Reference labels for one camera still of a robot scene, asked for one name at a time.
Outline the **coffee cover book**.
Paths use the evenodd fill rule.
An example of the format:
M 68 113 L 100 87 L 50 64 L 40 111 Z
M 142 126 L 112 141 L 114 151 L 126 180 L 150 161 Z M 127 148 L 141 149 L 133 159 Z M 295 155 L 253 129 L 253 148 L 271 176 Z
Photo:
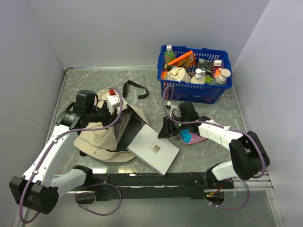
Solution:
M 158 133 L 149 125 L 144 125 L 127 150 L 160 175 L 165 175 L 176 158 L 179 148 L 166 139 L 158 139 Z

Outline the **beige canvas backpack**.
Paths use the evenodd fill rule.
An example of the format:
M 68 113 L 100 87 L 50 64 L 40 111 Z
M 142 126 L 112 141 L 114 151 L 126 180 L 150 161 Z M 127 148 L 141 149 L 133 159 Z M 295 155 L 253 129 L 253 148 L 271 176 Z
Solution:
M 126 101 L 128 86 L 145 88 L 131 80 L 123 85 L 123 111 L 132 110 L 132 117 L 119 141 L 117 143 L 114 134 L 114 126 L 100 130 L 103 127 L 101 122 L 89 123 L 87 128 L 90 131 L 82 131 L 73 146 L 82 154 L 89 155 L 97 160 L 109 163 L 126 163 L 135 158 L 135 155 L 127 151 L 130 142 L 137 135 L 138 131 L 145 125 L 149 124 L 143 110 L 130 105 Z

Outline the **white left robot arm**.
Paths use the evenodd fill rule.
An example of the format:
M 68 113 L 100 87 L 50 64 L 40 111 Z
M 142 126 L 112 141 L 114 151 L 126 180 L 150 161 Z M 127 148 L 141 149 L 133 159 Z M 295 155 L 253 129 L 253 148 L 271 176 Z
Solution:
M 93 186 L 93 172 L 88 167 L 77 165 L 56 180 L 53 176 L 67 148 L 80 132 L 89 131 L 89 123 L 101 122 L 105 130 L 115 125 L 120 118 L 123 97 L 117 88 L 109 89 L 101 107 L 97 106 L 98 102 L 95 92 L 80 90 L 75 102 L 59 115 L 51 137 L 35 162 L 21 177 L 12 177 L 9 188 L 19 205 L 20 219 L 23 219 L 23 208 L 48 214 L 67 192 L 77 187 L 88 190 Z

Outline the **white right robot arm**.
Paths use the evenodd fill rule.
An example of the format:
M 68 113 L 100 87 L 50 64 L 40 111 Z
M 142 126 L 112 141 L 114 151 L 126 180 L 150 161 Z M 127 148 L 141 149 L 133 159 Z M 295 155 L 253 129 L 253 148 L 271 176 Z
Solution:
M 230 161 L 208 169 L 206 181 L 211 188 L 218 188 L 224 180 L 234 177 L 249 180 L 263 176 L 270 165 L 270 159 L 255 132 L 232 129 L 219 125 L 209 117 L 199 116 L 191 102 L 180 104 L 177 110 L 180 116 L 173 114 L 173 108 L 164 116 L 158 134 L 160 139 L 187 131 L 190 135 L 216 142 L 230 152 Z

